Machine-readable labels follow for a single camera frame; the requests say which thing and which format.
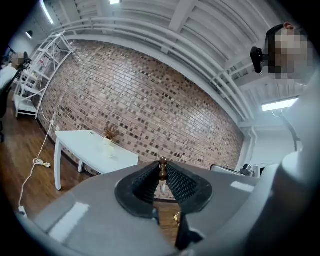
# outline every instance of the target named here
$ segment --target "wooden floor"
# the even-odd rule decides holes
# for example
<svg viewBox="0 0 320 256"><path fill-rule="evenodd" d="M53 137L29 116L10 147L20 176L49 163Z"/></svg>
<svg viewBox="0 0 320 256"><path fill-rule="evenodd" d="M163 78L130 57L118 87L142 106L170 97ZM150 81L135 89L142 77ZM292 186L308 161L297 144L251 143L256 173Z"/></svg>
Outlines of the wooden floor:
<svg viewBox="0 0 320 256"><path fill-rule="evenodd" d="M15 117L15 109L9 95L8 109L3 118L4 143L0 143L0 182L14 211L18 209L21 186L29 176L33 159L37 157L45 134L38 122L32 117ZM90 176L86 172L78 173L63 155L61 156L61 187L55 188L54 178L54 145L47 140L40 159L51 163L52 167L36 165L32 177L24 186L21 204L28 217L34 218L47 205L61 197ZM180 211L176 203L155 202L159 210L160 227L164 235L174 243L178 225L174 215Z"/></svg>

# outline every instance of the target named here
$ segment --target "black chair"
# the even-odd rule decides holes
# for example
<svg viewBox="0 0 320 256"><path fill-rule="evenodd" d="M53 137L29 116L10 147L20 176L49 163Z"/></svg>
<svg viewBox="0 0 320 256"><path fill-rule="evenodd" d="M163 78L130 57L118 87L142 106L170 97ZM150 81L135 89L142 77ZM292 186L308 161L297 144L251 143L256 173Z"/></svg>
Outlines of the black chair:
<svg viewBox="0 0 320 256"><path fill-rule="evenodd" d="M8 82L1 90L0 90L0 142L4 142L5 140L5 136L2 133L3 131L3 122L2 122L2 118L5 116L6 112L7 112L7 101L8 101L8 95L9 92L11 90L12 87L12 83L14 82L14 80L16 79L17 76L19 76L21 74L21 72L25 69L27 69L31 63L31 59L28 58L28 54L25 52L24 53L24 61L23 63L20 64L20 66L18 67L14 77L11 79L10 82Z"/></svg>

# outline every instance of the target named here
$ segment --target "ceiling light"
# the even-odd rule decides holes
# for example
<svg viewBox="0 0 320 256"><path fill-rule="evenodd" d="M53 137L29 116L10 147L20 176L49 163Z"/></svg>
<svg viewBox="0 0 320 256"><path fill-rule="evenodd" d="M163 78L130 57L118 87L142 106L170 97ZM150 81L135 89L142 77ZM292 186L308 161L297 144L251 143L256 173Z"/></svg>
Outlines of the ceiling light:
<svg viewBox="0 0 320 256"><path fill-rule="evenodd" d="M46 17L48 18L48 20L50 21L51 24L54 23L54 21L52 20L52 18L50 17L50 14L47 10L47 7L45 6L45 3L44 3L44 0L40 0L40 4L41 4L41 7L46 15Z"/></svg>
<svg viewBox="0 0 320 256"><path fill-rule="evenodd" d="M120 0L109 0L109 1L110 1L110 5L115 5L120 3Z"/></svg>
<svg viewBox="0 0 320 256"><path fill-rule="evenodd" d="M282 100L274 103L263 104L262 110L271 111L271 110L290 108L297 100L298 98L291 98L291 99L286 99L286 100Z"/></svg>
<svg viewBox="0 0 320 256"><path fill-rule="evenodd" d="M27 35L28 38L32 39L32 35L34 33L31 30L29 30L28 32L25 32L25 34Z"/></svg>

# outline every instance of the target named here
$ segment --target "white pipe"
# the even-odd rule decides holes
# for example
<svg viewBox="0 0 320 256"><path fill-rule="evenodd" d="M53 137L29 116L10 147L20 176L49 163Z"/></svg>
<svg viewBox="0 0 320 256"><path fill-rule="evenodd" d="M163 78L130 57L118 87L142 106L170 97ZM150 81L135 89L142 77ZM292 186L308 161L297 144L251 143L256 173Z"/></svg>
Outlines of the white pipe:
<svg viewBox="0 0 320 256"><path fill-rule="evenodd" d="M266 26L268 27L268 29L271 29L271 26L269 25L269 23L267 22L267 20L265 19L265 17L262 15L262 13L256 8L256 6L250 1L250 0L246 0L251 6L252 8L256 11L256 13L260 16L261 19L263 19L263 21L265 22Z"/></svg>
<svg viewBox="0 0 320 256"><path fill-rule="evenodd" d="M188 39L184 38L180 34L177 34L176 32L171 31L168 28L158 26L153 23L148 23L146 21L140 21L140 20L135 20L131 18L119 18L119 17L97 17L97 18L92 18L92 21L103 21L103 22L109 22L109 21L114 21L114 22L128 22L129 24L137 24L141 25L147 28L151 28L160 32L163 32L164 34L168 34L171 37L178 39L179 41L185 43L186 45L190 46L192 49L197 51L199 54L203 55L210 63L212 63L218 70L222 71L223 68L211 57L208 55L207 52L199 48L196 44L190 42Z"/></svg>
<svg viewBox="0 0 320 256"><path fill-rule="evenodd" d="M247 92L248 92L248 95L249 95L251 101L252 101L253 104L254 104L254 107L255 107L255 108L261 108L261 104L258 103L256 97L254 96L253 91L252 91L252 90L248 90Z"/></svg>
<svg viewBox="0 0 320 256"><path fill-rule="evenodd" d="M258 135L257 135L257 133L255 131L255 127L254 126L251 126L250 130L251 130L252 134L254 135L254 143L253 143L253 146L252 146L252 149L251 149L252 152L250 153L250 161L249 161L249 164L252 165L252 157L254 155L254 148L255 148L255 146L257 144L257 141L258 141Z"/></svg>
<svg viewBox="0 0 320 256"><path fill-rule="evenodd" d="M208 80L210 80L210 77L202 70L199 68L199 66L195 65L192 61L188 60L186 57L182 56L180 53L178 53L177 51L161 44L158 43L152 39L149 39L147 37L143 37L141 35L137 35L134 33L130 33L130 32L126 32L126 31L122 31L122 30L114 30L114 29L105 29L106 31L109 32L115 32L115 33L119 33L119 34L124 34L124 35L128 35L128 36L132 36L138 39L141 39L143 41L146 42L150 42L156 46L159 47L165 47L168 48L168 50L173 53L174 55L178 56L179 58L181 58L183 61L185 61L186 63L188 63L190 66L192 66L194 69L196 69L198 72L200 72L204 77L206 77ZM228 100L228 102L232 105L232 107L237 111L237 113L240 115L240 117L242 118L242 120L246 120L246 118L242 115L242 113L240 112L240 110L237 108L237 106L234 104L234 102L228 97L228 95L220 88L220 86L218 86L214 81L212 81L212 83L217 87L217 89L224 95L224 97Z"/></svg>
<svg viewBox="0 0 320 256"><path fill-rule="evenodd" d="M68 22L68 23L62 24L61 26L57 26L57 27L51 29L50 31L56 32L56 31L60 30L61 28L64 28L64 27L67 27L67 26L71 26L71 25L77 24L77 23L88 22L88 21L89 21L88 18L79 19L79 20L76 20L76 21L73 21L73 22Z"/></svg>
<svg viewBox="0 0 320 256"><path fill-rule="evenodd" d="M102 26L102 27L107 27L107 28L117 28L117 29L123 29L123 30L131 30L131 31L136 31L137 33L143 34L143 35L147 35L150 36L152 38L158 39L159 41L163 41L164 43L180 50L181 52L183 52L185 55L189 56L191 59L194 59L198 64L200 64L201 66L203 66L209 73L213 74L215 77L217 76L217 74L208 66L206 65L203 61L201 61L197 56L191 54L190 52L188 52L187 50L185 50L183 47L181 47L180 45L177 45L176 43L163 38L159 35L156 35L152 32L148 32L145 31L143 29L139 29L139 28L132 28L132 27L128 27L128 26L123 26L123 25L117 25L117 24L94 24L94 27L98 27L98 26ZM72 27L72 30L66 30L66 32L73 32L73 31L78 31L78 30L92 30L91 28L78 28L78 29L74 29L75 27ZM106 30L106 31L112 31L112 29L106 29L106 28L95 28L94 30ZM114 30L117 33L122 33L121 30ZM231 95L231 97L234 99L234 101L239 105L239 107L241 108L243 114L245 115L245 118L248 119L249 115L246 112L245 108L243 107L243 105L240 103L239 99L237 98L237 96L234 94L234 92L228 87L228 85L221 79L221 78L217 78L219 83L221 83L221 85L227 90L227 92ZM241 116L241 118L243 120L245 120L245 118L243 117L243 115L240 113L240 111L238 110L238 108L235 108L236 111L238 112L238 114Z"/></svg>
<svg viewBox="0 0 320 256"><path fill-rule="evenodd" d="M219 85L217 85L217 83L215 83L214 81L212 81L211 83L213 83L215 85L215 87L222 93L222 95L224 96L225 99L228 100L228 102L231 104L231 106L235 109L235 111L237 111L237 113L239 114L239 116L242 118L242 120L246 120L246 118L242 115L242 113L240 112L240 110L236 107L236 105L234 104L234 102L228 97L228 95L225 93L224 90L222 90L220 88Z"/></svg>
<svg viewBox="0 0 320 256"><path fill-rule="evenodd" d="M219 78L222 75L223 71L219 72L218 74L216 74L214 77L211 78L210 82L216 80L217 78Z"/></svg>
<svg viewBox="0 0 320 256"><path fill-rule="evenodd" d="M69 30L72 31L72 30L76 30L76 29L80 29L80 28L91 28L91 24L81 24L81 25L78 25L78 26L71 26L71 27L64 28L64 30L66 32L70 32Z"/></svg>
<svg viewBox="0 0 320 256"><path fill-rule="evenodd" d="M165 22L170 22L171 21L171 17L165 17L165 16L161 16L159 14L155 14L155 13L150 13L150 12L144 12L140 9L138 10L134 10L134 9L130 9L130 10L125 10L125 9L114 9L113 12L122 12L122 13L132 13L132 14L143 14L143 15L148 15L150 17L153 17L153 18L157 18L159 20L163 20Z"/></svg>
<svg viewBox="0 0 320 256"><path fill-rule="evenodd" d="M242 70L245 70L245 69L251 67L252 65L253 65L253 63L250 62L249 64L244 65L243 67L240 67L240 68L236 69L235 71L231 72L231 73L229 74L229 76L233 76L234 74L236 74L236 73L238 73L238 72L240 72L240 71L242 71Z"/></svg>
<svg viewBox="0 0 320 256"><path fill-rule="evenodd" d="M60 8L61 8L66 20L70 23L71 20L69 18L69 15L68 15L68 13L66 11L66 8L65 8L64 4L62 3L62 0L59 0L59 5L60 5Z"/></svg>
<svg viewBox="0 0 320 256"><path fill-rule="evenodd" d="M244 160L245 164L251 164L252 153L253 153L252 145L253 145L254 139L252 138L251 130L248 130L248 136L250 137L250 143L249 143L249 147L248 147L248 150L247 150L247 153L245 156L245 160Z"/></svg>
<svg viewBox="0 0 320 256"><path fill-rule="evenodd" d="M223 15L218 9L211 7L201 1L196 3L196 6L203 10L204 12L210 14L211 16L215 17L218 21L220 21L227 29L229 29L232 34L238 39L238 42L242 42L245 44L249 44L249 38L245 36L244 33L241 32L240 29L229 19L226 15Z"/></svg>
<svg viewBox="0 0 320 256"><path fill-rule="evenodd" d="M160 51L154 49L151 46L141 44L140 42L132 41L130 39L125 39L117 36L111 35L92 35L92 34L82 34L82 35L68 35L66 36L68 40L89 40L89 41L100 41L111 44L116 44L126 48L133 49L135 51L144 53L152 58L159 60L160 62L172 67L179 73L183 74L190 81L198 85L203 91L205 91L214 101L217 102L231 117L231 119L238 124L239 115L236 114L236 111L223 100L221 95L219 95L207 82L205 82L199 75L194 73L192 70L187 68L185 65L181 64L179 61L174 58L169 57L166 54L161 53Z"/></svg>
<svg viewBox="0 0 320 256"><path fill-rule="evenodd" d="M248 104L248 102L245 99L245 96L243 93L240 91L239 87L236 85L236 83L232 80L232 78L227 74L227 72L223 72L224 77L229 81L230 85L233 87L233 89L236 91L236 93L240 96L240 99L244 103L246 109L249 111L249 115L252 119L255 119L255 116Z"/></svg>
<svg viewBox="0 0 320 256"><path fill-rule="evenodd" d="M200 35L199 33L197 33L197 31L192 30L191 28L185 26L183 28L184 30L188 31L189 33L193 34L194 36L200 38L203 42L205 42L210 48L212 48L213 50L216 51L216 53L222 58L222 59L227 59L227 56L221 51L219 50L215 45L212 44L212 42L210 42L209 40L207 40L206 38L204 38L202 35Z"/></svg>

